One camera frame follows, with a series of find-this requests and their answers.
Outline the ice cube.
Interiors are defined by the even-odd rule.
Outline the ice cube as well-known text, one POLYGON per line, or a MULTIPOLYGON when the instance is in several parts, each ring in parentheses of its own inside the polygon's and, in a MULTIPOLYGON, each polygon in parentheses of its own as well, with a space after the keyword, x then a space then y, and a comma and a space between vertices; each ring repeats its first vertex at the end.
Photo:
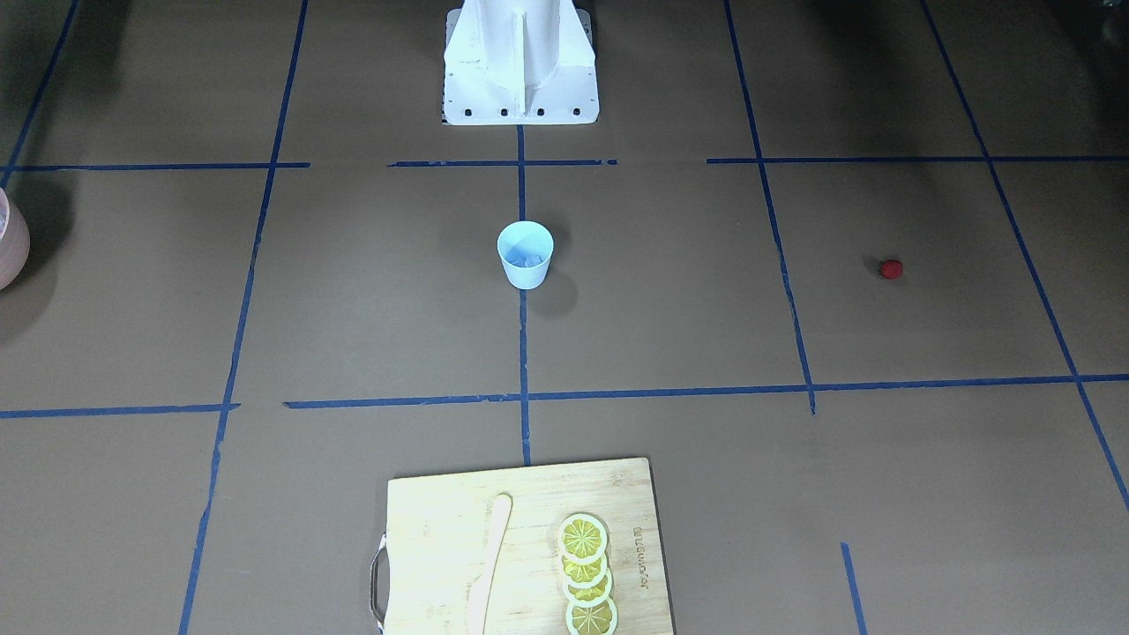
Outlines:
POLYGON ((513 252, 511 256, 509 256, 508 262, 509 264, 515 266, 515 268, 532 269, 543 264, 544 258, 540 256, 537 253, 526 253, 520 252, 520 250, 516 250, 516 252, 513 252))

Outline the lemon slice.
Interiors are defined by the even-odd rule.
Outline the lemon slice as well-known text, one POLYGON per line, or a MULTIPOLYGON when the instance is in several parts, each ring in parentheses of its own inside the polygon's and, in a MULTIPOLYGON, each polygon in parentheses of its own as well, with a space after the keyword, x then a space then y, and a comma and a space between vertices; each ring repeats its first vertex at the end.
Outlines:
POLYGON ((557 528, 557 546, 564 560, 589 565, 609 550, 609 528, 589 513, 574 513, 557 528))
POLYGON ((566 586, 596 588, 609 575, 609 555, 606 554, 590 563, 578 563, 567 556, 561 556, 560 565, 566 586))
POLYGON ((569 604, 580 608, 592 608, 609 601, 614 590, 613 573, 605 573, 589 588, 575 586, 572 579, 562 582, 564 599, 569 604))
POLYGON ((618 604, 613 599, 592 606, 569 602, 564 611, 564 627, 572 635, 614 634, 618 630, 618 604))

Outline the wooden knife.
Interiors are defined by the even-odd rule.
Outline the wooden knife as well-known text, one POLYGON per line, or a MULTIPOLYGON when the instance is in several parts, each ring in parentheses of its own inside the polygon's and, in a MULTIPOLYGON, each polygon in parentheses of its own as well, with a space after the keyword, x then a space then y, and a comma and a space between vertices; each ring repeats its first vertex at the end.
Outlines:
POLYGON ((511 496, 507 493, 497 494, 490 506, 490 517, 485 527, 485 556, 481 574, 469 584, 467 614, 465 632, 483 634, 489 612, 490 595, 497 569, 497 559, 504 548, 505 531, 511 517, 511 496))

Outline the bamboo cutting board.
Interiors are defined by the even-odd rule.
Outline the bamboo cutting board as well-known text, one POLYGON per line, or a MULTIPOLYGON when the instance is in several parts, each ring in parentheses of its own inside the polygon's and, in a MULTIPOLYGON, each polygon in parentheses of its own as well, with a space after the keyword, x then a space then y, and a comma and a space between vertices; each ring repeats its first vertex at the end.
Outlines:
POLYGON ((371 586, 379 634, 467 634, 469 584, 481 574, 485 527, 497 494, 511 517, 497 559, 483 634, 569 634, 557 528, 574 513, 609 530, 614 634, 675 630, 648 459, 511 467, 391 480, 387 523, 371 581, 388 566, 386 598, 371 586))

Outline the red strawberry on table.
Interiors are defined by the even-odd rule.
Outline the red strawberry on table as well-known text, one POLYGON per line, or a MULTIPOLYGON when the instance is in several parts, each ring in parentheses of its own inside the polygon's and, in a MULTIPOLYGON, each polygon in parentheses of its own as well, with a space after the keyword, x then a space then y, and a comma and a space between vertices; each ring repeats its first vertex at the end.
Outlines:
POLYGON ((896 280, 904 275, 904 264, 898 258, 887 258, 879 261, 879 277, 887 280, 896 280))

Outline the pink bowl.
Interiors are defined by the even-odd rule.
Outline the pink bowl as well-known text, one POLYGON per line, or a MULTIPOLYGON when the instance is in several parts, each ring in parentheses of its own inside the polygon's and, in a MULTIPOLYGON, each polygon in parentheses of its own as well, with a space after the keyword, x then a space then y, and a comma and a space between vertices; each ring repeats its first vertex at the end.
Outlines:
POLYGON ((30 233, 24 214, 11 197, 1 189, 1 281, 0 287, 11 285, 21 273, 29 256, 30 233))

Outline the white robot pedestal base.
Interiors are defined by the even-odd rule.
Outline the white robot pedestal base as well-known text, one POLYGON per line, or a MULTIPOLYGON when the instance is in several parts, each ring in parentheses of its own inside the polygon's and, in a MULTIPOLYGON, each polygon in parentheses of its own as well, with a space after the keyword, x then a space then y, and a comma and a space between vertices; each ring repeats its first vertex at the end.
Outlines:
POLYGON ((598 120, 592 16, 572 1, 465 1, 447 12, 445 36, 444 124, 598 120))

